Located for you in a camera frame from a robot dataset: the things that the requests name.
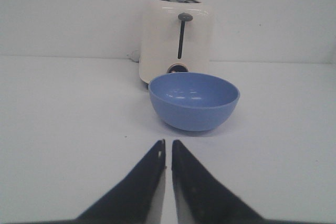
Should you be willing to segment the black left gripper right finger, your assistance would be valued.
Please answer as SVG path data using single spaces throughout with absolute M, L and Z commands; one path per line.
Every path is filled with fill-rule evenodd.
M 180 140 L 172 144 L 172 177 L 178 220 L 263 220 L 222 185 Z

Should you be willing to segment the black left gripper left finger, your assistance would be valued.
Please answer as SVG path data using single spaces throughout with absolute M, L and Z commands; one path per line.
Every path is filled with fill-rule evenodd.
M 123 180 L 77 220 L 161 220 L 165 161 L 165 140 L 159 140 Z

